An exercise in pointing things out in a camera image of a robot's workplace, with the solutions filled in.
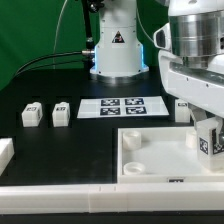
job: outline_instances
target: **green screen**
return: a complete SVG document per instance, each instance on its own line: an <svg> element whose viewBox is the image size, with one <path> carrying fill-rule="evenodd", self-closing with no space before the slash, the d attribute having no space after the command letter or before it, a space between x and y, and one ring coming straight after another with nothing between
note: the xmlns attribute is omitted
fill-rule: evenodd
<svg viewBox="0 0 224 224"><path fill-rule="evenodd" d="M152 37L157 29L167 23L167 8L154 0L137 2L142 24ZM26 62L53 53L56 27L63 4L64 0L1 0L0 89L10 82L13 74ZM94 40L97 42L98 14L91 15L91 25ZM144 45L145 63L149 66L158 65L158 50L144 36L140 27L138 27L138 38ZM58 32L56 52L80 51L84 48L85 30L81 1L68 0ZM66 60L76 58L77 56L73 56ZM81 68L82 66L82 63L73 63L58 65L56 68Z"/></svg>

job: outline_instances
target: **printed marker sheet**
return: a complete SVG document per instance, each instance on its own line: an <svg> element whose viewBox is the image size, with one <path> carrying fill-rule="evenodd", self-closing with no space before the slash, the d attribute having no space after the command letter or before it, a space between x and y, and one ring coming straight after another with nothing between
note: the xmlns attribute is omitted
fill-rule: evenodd
<svg viewBox="0 0 224 224"><path fill-rule="evenodd" d="M83 99L78 117L136 117L169 115L162 97L129 97L107 99Z"/></svg>

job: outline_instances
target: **black tabletop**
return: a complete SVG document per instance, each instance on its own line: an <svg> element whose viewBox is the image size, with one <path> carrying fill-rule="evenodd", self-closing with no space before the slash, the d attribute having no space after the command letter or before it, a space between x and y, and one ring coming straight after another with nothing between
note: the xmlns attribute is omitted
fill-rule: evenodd
<svg viewBox="0 0 224 224"><path fill-rule="evenodd" d="M77 119L81 99L159 95L170 116ZM173 121L173 101L174 98L163 90L158 68L151 68L148 79L122 86L89 80L88 72L82 69L25 73L0 91L0 138L12 137L15 148L14 158L0 177L0 186L116 183L118 128L183 126L185 124ZM24 128L21 113L33 102L42 104L43 118L39 127ZM60 102L70 103L71 120L69 127L54 128L52 112ZM122 220L123 223L137 220L179 223L180 214L188 217L188 223L191 220L210 223L207 222L210 219L204 218L208 214L217 223L222 215L204 212L195 216L194 212L192 216L192 213L176 212L16 216L16 219L2 216L0 223L1 220L3 223L15 220L17 223L35 223L36 220L48 220L48 223L121 223Z"/></svg>

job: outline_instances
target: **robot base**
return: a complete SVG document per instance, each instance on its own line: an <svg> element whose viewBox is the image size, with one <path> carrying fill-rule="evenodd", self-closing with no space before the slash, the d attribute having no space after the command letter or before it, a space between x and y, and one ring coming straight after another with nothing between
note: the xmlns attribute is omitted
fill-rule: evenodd
<svg viewBox="0 0 224 224"><path fill-rule="evenodd" d="M147 79L149 77L149 68L148 66L145 66L142 72L136 75L130 75L130 76L104 76L104 75L100 75L100 74L92 72L92 69L91 69L89 77L92 80L107 83L110 85L123 85L123 84L133 83L139 80Z"/></svg>

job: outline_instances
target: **black label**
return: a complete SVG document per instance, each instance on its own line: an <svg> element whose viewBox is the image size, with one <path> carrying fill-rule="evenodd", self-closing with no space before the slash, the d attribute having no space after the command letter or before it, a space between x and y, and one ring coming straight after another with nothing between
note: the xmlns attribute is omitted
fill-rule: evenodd
<svg viewBox="0 0 224 224"><path fill-rule="evenodd" d="M178 107L187 107L187 103L178 103Z"/></svg>
<svg viewBox="0 0 224 224"><path fill-rule="evenodd" d="M126 114L147 114L145 107L126 107Z"/></svg>
<svg viewBox="0 0 224 224"><path fill-rule="evenodd" d="M125 99L125 105L143 105L144 100L142 98Z"/></svg>
<svg viewBox="0 0 224 224"><path fill-rule="evenodd" d="M35 111L37 109L37 107L28 107L26 109L26 111Z"/></svg>
<svg viewBox="0 0 224 224"><path fill-rule="evenodd" d="M124 38L121 36L121 33L118 31L116 33L116 36L114 37L112 43L122 44L124 42Z"/></svg>
<svg viewBox="0 0 224 224"><path fill-rule="evenodd" d="M120 106L119 99L101 100L101 106Z"/></svg>
<svg viewBox="0 0 224 224"><path fill-rule="evenodd" d="M112 108L101 108L100 116L109 116L109 115L120 115L121 109L119 107L112 107Z"/></svg>
<svg viewBox="0 0 224 224"><path fill-rule="evenodd" d="M183 178L173 178L168 180L169 183L183 183L184 179Z"/></svg>
<svg viewBox="0 0 224 224"><path fill-rule="evenodd" d="M199 138L199 140L200 140L200 150L208 155L208 142L202 138Z"/></svg>
<svg viewBox="0 0 224 224"><path fill-rule="evenodd" d="M66 107L57 107L56 111L65 111Z"/></svg>
<svg viewBox="0 0 224 224"><path fill-rule="evenodd" d="M220 145L216 141L216 130L212 130L212 146L213 146L213 155L223 153L224 145Z"/></svg>

